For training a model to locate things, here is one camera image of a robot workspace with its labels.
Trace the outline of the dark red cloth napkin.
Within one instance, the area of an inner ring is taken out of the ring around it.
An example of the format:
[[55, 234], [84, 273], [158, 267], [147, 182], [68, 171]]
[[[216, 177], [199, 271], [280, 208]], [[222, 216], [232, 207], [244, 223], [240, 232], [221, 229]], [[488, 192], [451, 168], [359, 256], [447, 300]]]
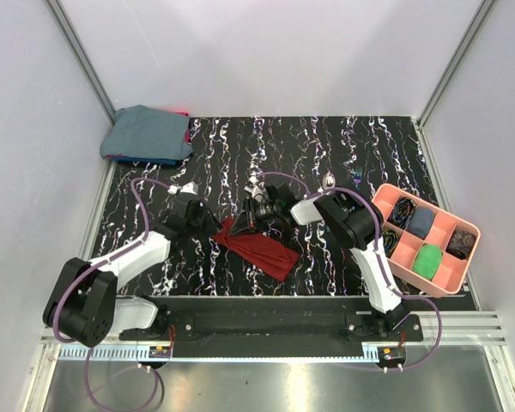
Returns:
[[233, 224], [234, 219], [227, 218], [222, 223], [222, 230], [214, 234], [212, 238], [229, 251], [256, 266], [267, 276], [284, 282], [299, 260], [300, 254], [262, 233], [230, 235], [228, 232]]

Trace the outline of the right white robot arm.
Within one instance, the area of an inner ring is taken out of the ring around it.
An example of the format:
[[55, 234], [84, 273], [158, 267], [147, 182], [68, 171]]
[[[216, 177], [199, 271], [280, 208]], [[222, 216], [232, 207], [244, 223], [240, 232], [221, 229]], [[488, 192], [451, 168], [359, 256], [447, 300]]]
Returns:
[[338, 244], [349, 250], [360, 268], [372, 315], [368, 335], [391, 340], [409, 316], [391, 273], [382, 237], [383, 216], [356, 192], [332, 187], [315, 196], [297, 198], [286, 184], [267, 185], [244, 199], [241, 212], [228, 229], [231, 238], [258, 233], [272, 223], [285, 229], [321, 221]]

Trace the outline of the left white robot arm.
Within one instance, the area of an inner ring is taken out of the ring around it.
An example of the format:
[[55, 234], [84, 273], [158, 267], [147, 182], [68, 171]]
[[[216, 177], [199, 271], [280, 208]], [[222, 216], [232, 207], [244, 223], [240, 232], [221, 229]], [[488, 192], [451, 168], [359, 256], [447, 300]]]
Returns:
[[210, 237], [222, 225], [204, 200], [181, 194], [169, 214], [149, 231], [103, 257], [68, 260], [46, 303], [42, 318], [61, 342], [92, 348], [111, 333], [144, 334], [157, 340], [167, 333], [167, 309], [149, 297], [118, 295], [143, 271], [168, 260], [188, 239]]

